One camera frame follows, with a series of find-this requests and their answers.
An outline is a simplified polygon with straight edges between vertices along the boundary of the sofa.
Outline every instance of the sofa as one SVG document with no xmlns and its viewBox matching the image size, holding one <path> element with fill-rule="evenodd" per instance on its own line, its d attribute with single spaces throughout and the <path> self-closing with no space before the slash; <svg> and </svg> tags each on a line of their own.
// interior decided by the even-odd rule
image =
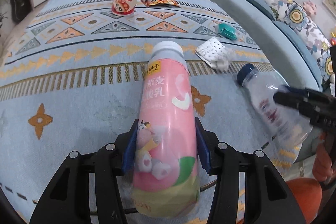
<svg viewBox="0 0 336 224">
<path fill-rule="evenodd" d="M 211 1 L 216 2 L 249 33 L 289 85 L 322 90 L 322 76 L 316 60 L 291 29 L 287 30 L 289 33 L 292 31 L 292 37 L 296 36 L 296 43 L 276 25 L 274 14 L 270 14 L 272 10 L 263 0 L 255 0 L 253 4 L 247 0 Z"/>
</svg>

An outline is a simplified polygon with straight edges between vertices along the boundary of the screw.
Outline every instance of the screw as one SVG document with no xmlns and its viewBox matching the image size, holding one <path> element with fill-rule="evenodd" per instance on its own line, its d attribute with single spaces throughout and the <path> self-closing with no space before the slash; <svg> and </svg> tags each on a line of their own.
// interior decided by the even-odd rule
<svg viewBox="0 0 336 224">
<path fill-rule="evenodd" d="M 219 143 L 218 148 L 221 149 L 221 150 L 225 150 L 227 148 L 227 144 L 226 143 Z"/>
<path fill-rule="evenodd" d="M 107 146 L 105 146 L 106 150 L 112 151 L 116 148 L 116 146 L 113 143 L 109 143 Z"/>
<path fill-rule="evenodd" d="M 78 152 L 77 151 L 72 151 L 70 154 L 69 154 L 69 157 L 74 159 L 78 156 Z"/>
<path fill-rule="evenodd" d="M 257 151 L 255 152 L 255 155 L 256 155 L 257 157 L 259 157 L 259 158 L 262 158 L 262 157 L 265 155 L 265 153 L 264 153 L 263 151 L 261 151 L 261 150 L 257 150 Z"/>
</svg>

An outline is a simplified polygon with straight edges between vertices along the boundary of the picture frame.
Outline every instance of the picture frame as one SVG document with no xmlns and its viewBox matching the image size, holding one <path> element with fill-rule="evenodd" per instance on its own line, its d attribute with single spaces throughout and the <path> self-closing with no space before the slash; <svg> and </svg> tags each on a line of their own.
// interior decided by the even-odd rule
<svg viewBox="0 0 336 224">
<path fill-rule="evenodd" d="M 336 0 L 323 0 L 322 3 L 336 18 Z"/>
</svg>

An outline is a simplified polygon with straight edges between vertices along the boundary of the crumpled paper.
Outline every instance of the crumpled paper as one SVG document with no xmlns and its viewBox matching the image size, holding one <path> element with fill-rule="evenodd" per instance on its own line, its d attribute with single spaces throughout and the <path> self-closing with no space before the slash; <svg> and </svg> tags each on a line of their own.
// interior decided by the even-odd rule
<svg viewBox="0 0 336 224">
<path fill-rule="evenodd" d="M 196 54 L 213 69 L 228 70 L 234 51 L 212 37 L 195 49 Z"/>
</svg>

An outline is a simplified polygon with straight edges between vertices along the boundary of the snack wrapper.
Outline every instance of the snack wrapper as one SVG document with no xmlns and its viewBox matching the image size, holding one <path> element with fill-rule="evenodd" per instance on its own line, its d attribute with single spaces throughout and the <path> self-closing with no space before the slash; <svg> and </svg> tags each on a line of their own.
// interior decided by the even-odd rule
<svg viewBox="0 0 336 224">
<path fill-rule="evenodd" d="M 141 0 L 143 4 L 147 7 L 151 7 L 153 5 L 168 5 L 168 6 L 176 6 L 179 7 L 175 0 Z"/>
</svg>

